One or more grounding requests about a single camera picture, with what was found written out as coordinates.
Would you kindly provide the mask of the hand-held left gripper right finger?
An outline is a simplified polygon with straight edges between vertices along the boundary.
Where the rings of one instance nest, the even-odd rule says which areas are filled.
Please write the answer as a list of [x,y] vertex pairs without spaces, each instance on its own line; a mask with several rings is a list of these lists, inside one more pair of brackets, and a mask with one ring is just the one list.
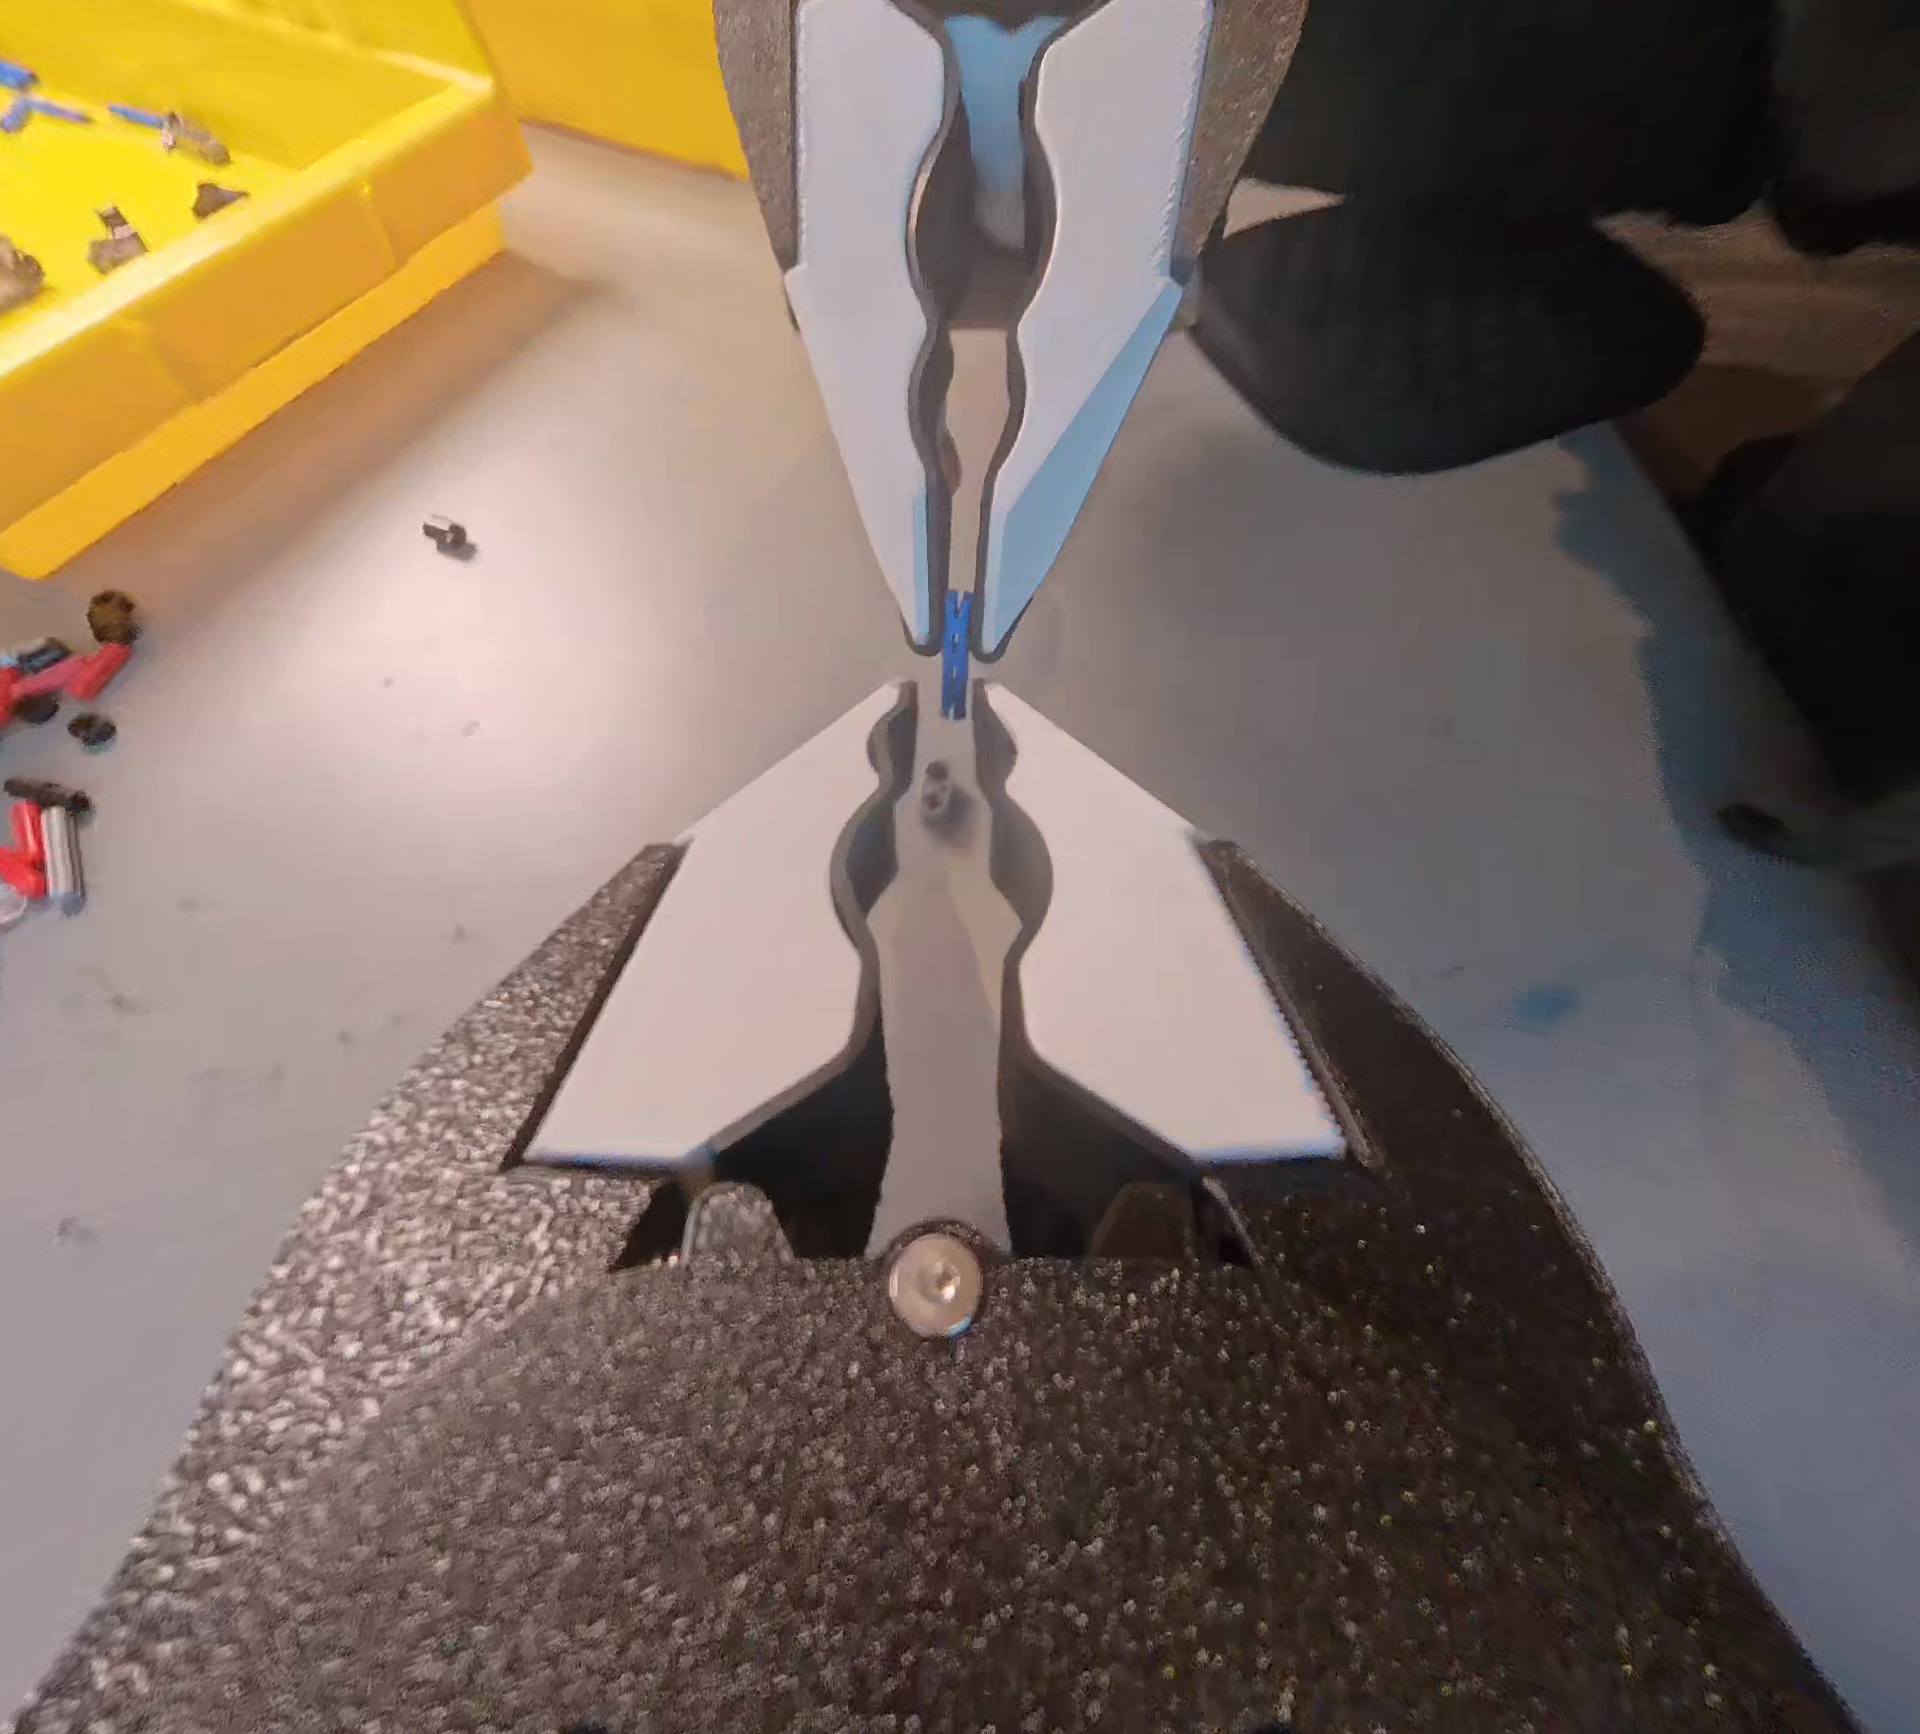
[[1011,691],[972,720],[1023,1057],[1187,1165],[1345,1161],[1197,829]]

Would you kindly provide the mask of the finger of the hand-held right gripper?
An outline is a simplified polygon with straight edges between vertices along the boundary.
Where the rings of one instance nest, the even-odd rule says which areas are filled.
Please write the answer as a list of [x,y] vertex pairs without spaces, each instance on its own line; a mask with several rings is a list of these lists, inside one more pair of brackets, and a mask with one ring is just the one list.
[[958,113],[947,36],[908,0],[796,3],[796,235],[782,289],[914,653],[938,651],[947,594],[947,313],[922,221],[940,201],[935,170]]
[[1020,101],[1035,275],[979,502],[972,655],[1000,658],[1056,567],[1185,293],[1177,239],[1214,0],[1101,0]]

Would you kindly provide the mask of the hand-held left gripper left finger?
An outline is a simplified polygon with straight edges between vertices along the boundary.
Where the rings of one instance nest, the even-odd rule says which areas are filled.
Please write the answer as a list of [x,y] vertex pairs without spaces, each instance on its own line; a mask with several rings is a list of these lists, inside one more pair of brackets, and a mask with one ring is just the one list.
[[882,685],[672,844],[561,1051],[521,1162],[681,1175],[851,1069],[879,1023],[872,912],[899,874],[920,701]]

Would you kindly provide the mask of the person's right forearm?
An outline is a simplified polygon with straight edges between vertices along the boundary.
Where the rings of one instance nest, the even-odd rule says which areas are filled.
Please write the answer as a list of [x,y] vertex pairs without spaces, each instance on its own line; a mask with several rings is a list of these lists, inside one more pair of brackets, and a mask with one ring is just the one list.
[[1706,323],[1604,230],[1737,221],[1773,163],[1773,0],[1308,0],[1217,230],[1197,348],[1296,449],[1444,475],[1641,410]]

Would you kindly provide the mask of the grey desk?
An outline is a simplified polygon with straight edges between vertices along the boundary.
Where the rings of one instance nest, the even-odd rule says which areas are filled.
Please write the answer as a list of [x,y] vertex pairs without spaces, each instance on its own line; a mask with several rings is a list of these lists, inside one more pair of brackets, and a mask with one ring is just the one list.
[[[506,249],[47,584],[128,591],[88,902],[4,934],[4,1722],[347,1143],[613,874],[903,672],[745,186],[529,130]],[[463,522],[451,561],[420,533]],[[1612,430],[1311,462],[1165,348],[1001,669],[1500,1101],[1722,1517],[1916,1731],[1916,1007],[1715,809],[1811,764]]]

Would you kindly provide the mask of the yellow divided parts bin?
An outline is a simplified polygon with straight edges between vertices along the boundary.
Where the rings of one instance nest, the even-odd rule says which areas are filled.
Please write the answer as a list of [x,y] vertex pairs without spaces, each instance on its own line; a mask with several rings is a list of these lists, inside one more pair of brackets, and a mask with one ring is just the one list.
[[[712,0],[2,0],[85,128],[2,139],[2,565],[54,575],[502,249],[523,125],[740,177]],[[108,119],[176,110],[218,173]],[[249,196],[205,221],[196,189]],[[97,277],[115,205],[149,246]]]

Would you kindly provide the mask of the assorted small building pieces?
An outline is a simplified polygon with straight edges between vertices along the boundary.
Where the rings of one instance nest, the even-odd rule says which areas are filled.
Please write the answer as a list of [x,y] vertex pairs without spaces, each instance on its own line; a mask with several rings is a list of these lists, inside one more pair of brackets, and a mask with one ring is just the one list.
[[[7,59],[2,60],[2,90],[2,133],[6,139],[19,139],[38,123],[75,130],[100,125],[97,115],[45,95],[36,68]],[[151,139],[162,155],[198,163],[204,173],[219,173],[232,166],[227,143],[218,139],[204,121],[191,115],[177,110],[154,113],[128,103],[108,103],[106,117],[128,130]],[[196,189],[191,219],[204,222],[247,196],[249,193],[243,189],[230,189],[219,181],[202,181]],[[118,268],[149,252],[147,243],[118,205],[108,205],[97,211],[97,224],[100,233],[85,245],[85,264],[97,279],[103,281]],[[47,293],[47,286],[49,282],[41,260],[19,246],[9,235],[4,235],[2,314],[9,316],[36,305]]]

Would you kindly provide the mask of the pile of small toy pieces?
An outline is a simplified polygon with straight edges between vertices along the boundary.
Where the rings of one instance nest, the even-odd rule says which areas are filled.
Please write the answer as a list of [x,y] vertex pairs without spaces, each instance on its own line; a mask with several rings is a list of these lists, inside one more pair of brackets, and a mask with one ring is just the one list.
[[[4,646],[2,737],[56,725],[83,754],[102,754],[118,738],[102,708],[141,643],[144,617],[123,591],[88,599],[83,644],[58,639]],[[69,781],[26,773],[2,776],[2,930],[38,911],[78,915],[88,901],[83,832],[95,816],[92,794]]]

